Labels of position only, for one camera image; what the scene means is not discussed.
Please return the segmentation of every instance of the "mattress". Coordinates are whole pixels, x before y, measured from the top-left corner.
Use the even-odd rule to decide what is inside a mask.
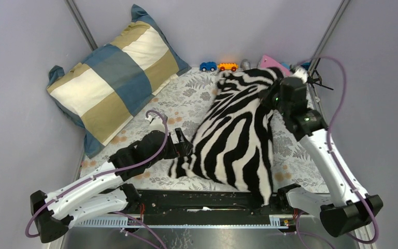
[[[127,147],[136,140],[141,140],[150,132],[145,113],[154,109],[167,115],[169,132],[177,143],[175,128],[182,128],[184,135],[190,139],[202,121],[216,94],[214,79],[217,72],[201,72],[192,68],[182,76],[173,79],[143,110],[120,131],[112,141],[95,157],[84,157],[80,177],[87,175],[102,165],[110,155],[118,149]],[[312,101],[307,96],[308,106]],[[285,128],[281,115],[275,113],[271,126],[274,129],[274,164],[272,168],[273,188],[297,183],[306,190],[327,193],[327,186],[317,167],[306,150],[295,140]],[[211,180],[194,177],[173,179],[168,177],[171,160],[161,160],[146,169],[144,174],[128,180],[137,189],[170,189],[170,190],[202,190],[202,191],[237,191],[229,185],[215,183]]]

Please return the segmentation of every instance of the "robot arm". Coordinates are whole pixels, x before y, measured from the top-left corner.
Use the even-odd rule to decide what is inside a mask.
[[[157,161],[184,157],[191,153],[193,145],[180,128],[175,129],[179,143],[174,144],[170,133],[163,150],[149,162],[128,168],[154,155],[163,144],[165,130],[161,118],[149,119],[152,131],[141,141],[119,149],[101,167],[89,175],[50,193],[37,191],[30,196],[32,215],[45,203],[51,202],[34,219],[42,243],[48,243],[64,235],[75,224],[114,211],[134,211],[139,205],[139,194],[132,184],[125,181],[144,173]],[[100,194],[106,189],[114,189]]]
[[[282,209],[299,209],[319,218],[326,231],[338,237],[371,222],[363,203],[356,192],[365,197],[373,214],[383,206],[378,195],[370,196],[367,190],[353,176],[336,146],[331,140],[332,150],[327,145],[327,124],[316,110],[307,108],[306,82],[307,72],[298,68],[293,75],[274,83],[260,95],[262,105],[278,110],[283,116],[286,128],[310,154],[323,177],[329,197],[311,193],[298,184],[292,184],[278,190],[279,204]],[[345,175],[353,181],[353,188],[345,180],[330,152],[334,151]]]

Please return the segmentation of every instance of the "black metal base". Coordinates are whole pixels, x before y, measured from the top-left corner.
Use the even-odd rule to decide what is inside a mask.
[[[269,215],[291,214],[263,206],[248,192],[138,190],[147,225],[269,225]],[[207,207],[212,211],[203,211]],[[139,209],[123,213],[139,214]]]

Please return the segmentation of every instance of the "pillow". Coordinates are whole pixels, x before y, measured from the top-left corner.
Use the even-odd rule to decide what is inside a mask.
[[[132,23],[120,36],[66,75],[55,66],[47,90],[65,115],[86,129],[84,151],[92,158],[170,79],[189,69],[149,14],[133,5]]]
[[[268,205],[273,190],[273,111],[260,105],[280,69],[251,69],[219,73],[218,94],[193,135],[193,153],[177,158],[169,168],[173,178],[199,176],[252,192],[258,204]]]

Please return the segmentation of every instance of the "black and white striped cloth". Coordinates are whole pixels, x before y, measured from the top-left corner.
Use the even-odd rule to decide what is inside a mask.
[[[260,105],[259,92],[277,78],[278,68],[217,76],[218,94],[195,132],[193,154],[175,159],[169,176],[199,176],[250,191],[268,205],[272,194],[273,111]]]

